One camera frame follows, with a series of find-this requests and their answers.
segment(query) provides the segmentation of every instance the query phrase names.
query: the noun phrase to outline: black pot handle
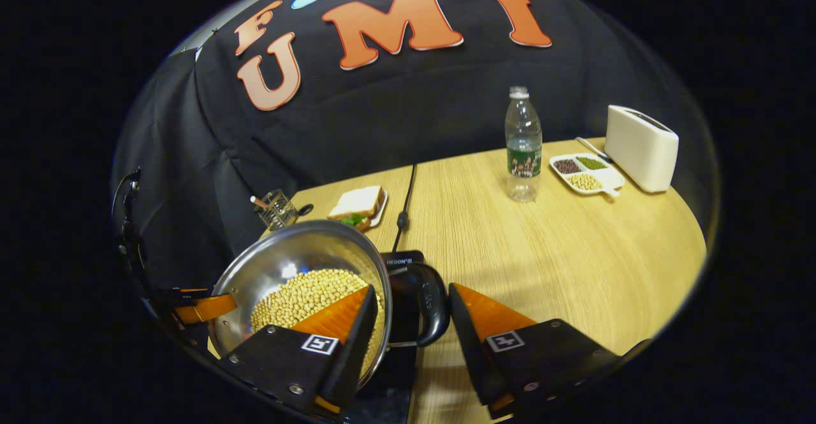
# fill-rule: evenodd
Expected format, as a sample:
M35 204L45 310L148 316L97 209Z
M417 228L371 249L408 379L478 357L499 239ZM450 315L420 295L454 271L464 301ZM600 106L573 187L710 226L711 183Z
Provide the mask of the black pot handle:
M388 271L388 275L391 281L399 279L399 284L395 282L391 284L392 291L416 293L419 313L422 314L422 330L419 332L416 345L428 346L434 343L445 334L451 322L448 314L448 293L445 290L445 282L437 270L424 263L409 263L403 268Z

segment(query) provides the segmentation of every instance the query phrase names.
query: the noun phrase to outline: stainless steel pot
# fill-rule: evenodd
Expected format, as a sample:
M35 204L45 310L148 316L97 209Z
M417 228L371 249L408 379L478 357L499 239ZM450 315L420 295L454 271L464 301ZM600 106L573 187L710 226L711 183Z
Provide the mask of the stainless steel pot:
M427 346L445 333L448 323L445 284L434 268L412 263L388 273L376 247L365 235L338 221L304 221L274 231L248 247L224 271L212 294L232 293L237 308L210 320L210 339L225 357L252 335L250 316L264 296L277 291L297 273L341 268L353 271L374 286L385 310L384 328L374 346L374 361L360 377L358 389L376 371L391 347ZM401 291L416 293L423 327L416 342L388 344L391 333L391 279L400 279Z

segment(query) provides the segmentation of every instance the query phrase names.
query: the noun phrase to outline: toaster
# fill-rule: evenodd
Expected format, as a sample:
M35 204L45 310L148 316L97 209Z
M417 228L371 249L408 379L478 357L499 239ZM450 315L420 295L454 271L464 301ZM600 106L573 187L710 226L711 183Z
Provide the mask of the toaster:
M604 153L643 191L667 191L679 142L677 134L656 119L618 105L608 108Z

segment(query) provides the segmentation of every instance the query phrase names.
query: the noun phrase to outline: bottle label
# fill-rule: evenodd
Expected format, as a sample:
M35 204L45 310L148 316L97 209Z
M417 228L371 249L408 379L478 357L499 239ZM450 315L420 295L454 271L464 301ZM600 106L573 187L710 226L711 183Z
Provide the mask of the bottle label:
M541 149L518 151L507 149L507 171L515 177L535 177L541 172Z

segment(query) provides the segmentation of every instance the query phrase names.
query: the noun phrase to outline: water bottle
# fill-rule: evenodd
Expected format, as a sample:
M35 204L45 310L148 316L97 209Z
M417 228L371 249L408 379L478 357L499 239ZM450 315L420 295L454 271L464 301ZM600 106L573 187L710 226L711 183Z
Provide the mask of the water bottle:
M504 117L507 139L507 194L520 203L536 200L541 172L541 122L523 86L510 88Z

